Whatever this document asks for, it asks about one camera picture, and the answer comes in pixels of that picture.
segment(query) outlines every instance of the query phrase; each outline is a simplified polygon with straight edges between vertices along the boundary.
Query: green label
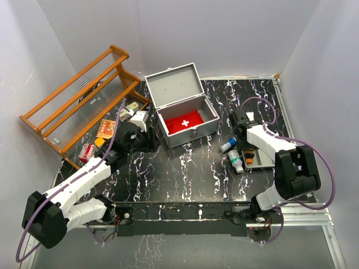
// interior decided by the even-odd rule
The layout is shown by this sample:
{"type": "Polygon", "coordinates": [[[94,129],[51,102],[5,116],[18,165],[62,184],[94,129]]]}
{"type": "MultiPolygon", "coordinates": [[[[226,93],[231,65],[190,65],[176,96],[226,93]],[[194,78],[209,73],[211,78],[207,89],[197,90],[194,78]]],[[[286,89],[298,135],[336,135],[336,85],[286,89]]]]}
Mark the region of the green label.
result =
{"type": "Polygon", "coordinates": [[[235,158],[233,160],[231,160],[231,163],[234,163],[236,160],[239,160],[240,158],[235,158]]]}

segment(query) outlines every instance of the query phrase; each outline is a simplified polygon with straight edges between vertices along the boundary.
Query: box latch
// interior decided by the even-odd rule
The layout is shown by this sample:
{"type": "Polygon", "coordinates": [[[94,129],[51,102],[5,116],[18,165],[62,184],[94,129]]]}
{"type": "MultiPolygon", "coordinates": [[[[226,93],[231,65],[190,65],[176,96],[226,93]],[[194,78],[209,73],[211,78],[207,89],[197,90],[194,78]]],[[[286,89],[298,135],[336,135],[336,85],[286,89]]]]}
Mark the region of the box latch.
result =
{"type": "Polygon", "coordinates": [[[196,127],[196,128],[191,128],[191,130],[192,130],[192,135],[191,135],[191,137],[192,137],[192,138],[195,138],[195,137],[198,135],[198,133],[197,133],[197,127],[196,127]]]}

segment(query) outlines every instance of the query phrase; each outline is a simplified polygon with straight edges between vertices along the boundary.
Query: small container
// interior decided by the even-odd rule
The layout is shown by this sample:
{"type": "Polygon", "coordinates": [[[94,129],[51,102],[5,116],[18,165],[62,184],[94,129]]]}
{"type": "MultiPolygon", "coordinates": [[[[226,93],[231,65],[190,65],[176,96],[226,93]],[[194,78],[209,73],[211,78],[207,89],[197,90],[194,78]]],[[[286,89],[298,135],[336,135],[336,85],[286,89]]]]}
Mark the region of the small container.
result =
{"type": "Polygon", "coordinates": [[[237,173],[243,172],[242,160],[238,150],[231,150],[228,153],[228,157],[231,160],[232,166],[236,168],[237,173]]]}
{"type": "Polygon", "coordinates": [[[83,161],[84,163],[88,162],[94,156],[95,151],[95,145],[89,143],[84,144],[79,154],[80,161],[83,161]]]}
{"type": "Polygon", "coordinates": [[[222,153],[225,153],[227,150],[229,150],[231,147],[234,147],[237,144],[237,140],[235,138],[231,138],[228,140],[227,143],[221,145],[220,150],[222,153]]]}

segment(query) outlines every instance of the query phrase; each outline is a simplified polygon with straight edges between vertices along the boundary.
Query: wooden rack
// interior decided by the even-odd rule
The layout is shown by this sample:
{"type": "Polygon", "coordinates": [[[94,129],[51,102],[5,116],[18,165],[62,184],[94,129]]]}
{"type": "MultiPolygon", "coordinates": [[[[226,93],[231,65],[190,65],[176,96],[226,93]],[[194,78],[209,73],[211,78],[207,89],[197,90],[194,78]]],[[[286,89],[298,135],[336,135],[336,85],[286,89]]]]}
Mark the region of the wooden rack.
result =
{"type": "Polygon", "coordinates": [[[141,110],[150,103],[135,90],[140,79],[122,66],[128,57],[125,50],[111,45],[20,119],[79,169],[67,152],[91,127],[127,95],[143,103],[141,110]]]}

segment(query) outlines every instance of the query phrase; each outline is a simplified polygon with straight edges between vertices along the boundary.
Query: small bottle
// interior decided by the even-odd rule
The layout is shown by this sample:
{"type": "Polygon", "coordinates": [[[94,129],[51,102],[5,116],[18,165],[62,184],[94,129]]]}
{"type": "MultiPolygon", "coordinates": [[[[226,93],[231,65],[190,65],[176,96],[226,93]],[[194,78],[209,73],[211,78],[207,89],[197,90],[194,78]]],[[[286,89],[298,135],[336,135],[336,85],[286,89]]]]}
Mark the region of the small bottle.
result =
{"type": "Polygon", "coordinates": [[[238,150],[231,150],[228,153],[228,157],[231,160],[232,166],[236,168],[237,173],[243,172],[242,160],[238,150]]]}
{"type": "Polygon", "coordinates": [[[222,153],[225,153],[231,147],[234,147],[237,144],[237,140],[235,138],[231,138],[227,143],[221,145],[220,150],[222,153]]]}

